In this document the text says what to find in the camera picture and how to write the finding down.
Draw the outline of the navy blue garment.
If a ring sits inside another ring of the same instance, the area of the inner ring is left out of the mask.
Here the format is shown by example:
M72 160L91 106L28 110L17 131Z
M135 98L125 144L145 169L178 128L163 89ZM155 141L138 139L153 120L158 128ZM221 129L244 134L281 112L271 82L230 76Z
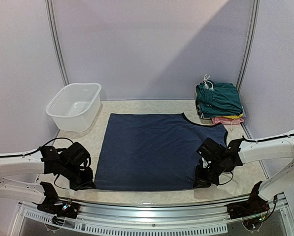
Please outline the navy blue garment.
M94 184L108 191L192 189L200 156L210 138L225 145L222 124L200 125L184 114L111 114Z

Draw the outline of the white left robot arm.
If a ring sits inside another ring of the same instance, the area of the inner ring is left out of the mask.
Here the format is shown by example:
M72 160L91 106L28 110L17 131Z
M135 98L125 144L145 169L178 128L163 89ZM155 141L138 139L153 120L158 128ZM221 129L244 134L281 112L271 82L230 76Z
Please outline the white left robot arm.
M94 189L91 156L80 144L68 148L41 146L24 153L0 154L0 199L14 199L44 205L51 213L63 208L53 184L29 183L10 179L22 174L52 174L64 177L74 191Z

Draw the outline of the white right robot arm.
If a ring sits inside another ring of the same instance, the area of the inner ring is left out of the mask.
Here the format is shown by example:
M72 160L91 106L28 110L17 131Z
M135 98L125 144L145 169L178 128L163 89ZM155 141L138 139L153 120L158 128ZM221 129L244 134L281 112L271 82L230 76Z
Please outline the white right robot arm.
M280 158L291 159L278 173L254 185L250 199L244 203L247 214L255 214L267 202L294 184L294 130L263 139L232 140L227 147L207 138L197 149L202 157L195 172L194 188L220 185L219 176L248 163Z

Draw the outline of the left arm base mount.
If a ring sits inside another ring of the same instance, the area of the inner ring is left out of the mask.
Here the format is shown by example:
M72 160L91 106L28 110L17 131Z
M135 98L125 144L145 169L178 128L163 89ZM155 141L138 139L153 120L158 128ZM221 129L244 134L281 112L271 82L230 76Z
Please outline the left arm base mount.
M41 182L44 191L44 200L37 204L37 209L53 215L52 224L62 226L66 218L77 219L80 204L74 203L71 199L60 200L52 184Z

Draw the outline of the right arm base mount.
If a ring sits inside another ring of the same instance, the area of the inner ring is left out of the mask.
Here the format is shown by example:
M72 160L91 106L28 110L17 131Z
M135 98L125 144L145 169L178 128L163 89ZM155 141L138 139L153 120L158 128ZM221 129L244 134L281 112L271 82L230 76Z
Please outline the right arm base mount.
M242 221L243 226L250 231L260 227L275 211L278 202L278 195L274 195L274 207L270 210L268 201L263 200L259 194L262 181L254 185L248 200L226 205L230 219L250 217Z

